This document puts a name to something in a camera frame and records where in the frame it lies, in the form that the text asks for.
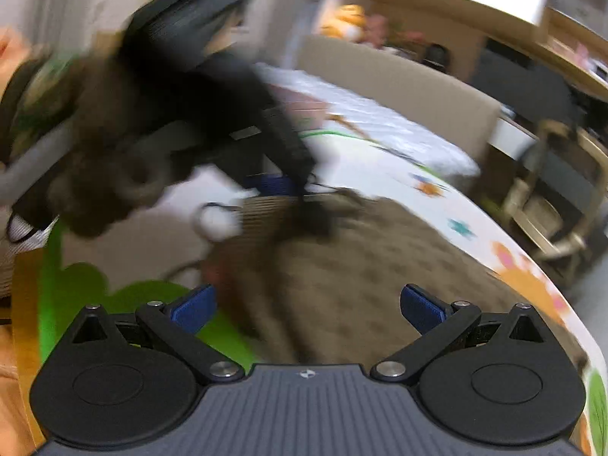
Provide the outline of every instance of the logo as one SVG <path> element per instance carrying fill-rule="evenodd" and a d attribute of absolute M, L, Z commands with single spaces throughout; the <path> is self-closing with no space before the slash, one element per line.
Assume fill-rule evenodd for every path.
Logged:
<path fill-rule="evenodd" d="M 299 375 L 300 377 L 303 377 L 303 379 L 312 379 L 317 373 L 314 370 L 307 368 L 306 370 L 301 370 Z"/>

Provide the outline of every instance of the headboard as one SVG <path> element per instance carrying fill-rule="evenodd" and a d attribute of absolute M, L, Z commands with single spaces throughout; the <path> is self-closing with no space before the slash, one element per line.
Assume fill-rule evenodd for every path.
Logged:
<path fill-rule="evenodd" d="M 500 103 L 411 60 L 324 36 L 306 36 L 297 68 L 374 99 L 481 161 Z"/>

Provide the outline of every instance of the white bedsheet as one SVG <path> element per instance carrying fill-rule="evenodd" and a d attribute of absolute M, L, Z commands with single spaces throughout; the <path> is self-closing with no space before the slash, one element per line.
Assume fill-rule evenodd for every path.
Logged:
<path fill-rule="evenodd" d="M 371 99 L 301 70 L 285 70 L 263 63 L 258 64 L 258 70 L 271 84 L 325 101 L 330 113 L 342 115 L 374 140 L 429 168 L 451 184 L 461 186 L 459 179 L 479 175 L 478 165 L 462 149 Z M 352 134 L 334 121 L 326 122 L 324 128 Z"/>

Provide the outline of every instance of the bed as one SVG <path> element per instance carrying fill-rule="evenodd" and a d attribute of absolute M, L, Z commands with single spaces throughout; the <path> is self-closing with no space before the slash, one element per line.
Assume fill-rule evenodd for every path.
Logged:
<path fill-rule="evenodd" d="M 372 99 L 302 70 L 262 64 L 258 70 L 273 85 L 324 101 L 328 114 L 344 118 L 386 149 L 424 166 L 452 185 L 466 185 L 466 181 L 479 175 L 476 162 L 458 146 Z M 325 121 L 322 128 L 327 133 L 353 134 L 348 127 L 332 120 Z"/>
<path fill-rule="evenodd" d="M 328 102 L 330 113 L 460 190 L 479 174 L 500 117 L 495 99 L 419 63 L 317 35 L 302 39 L 295 68 L 261 72 Z M 341 132 L 335 122 L 323 128 Z"/>

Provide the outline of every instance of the stuffed toy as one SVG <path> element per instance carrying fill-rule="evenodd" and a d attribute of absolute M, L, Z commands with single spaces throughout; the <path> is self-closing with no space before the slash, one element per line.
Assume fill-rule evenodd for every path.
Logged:
<path fill-rule="evenodd" d="M 374 14 L 366 19 L 364 44 L 381 50 L 388 36 L 388 19 L 380 14 Z"/>
<path fill-rule="evenodd" d="M 335 16 L 321 26 L 321 34 L 350 42 L 360 42 L 364 37 L 366 13 L 359 5 L 342 5 Z"/>

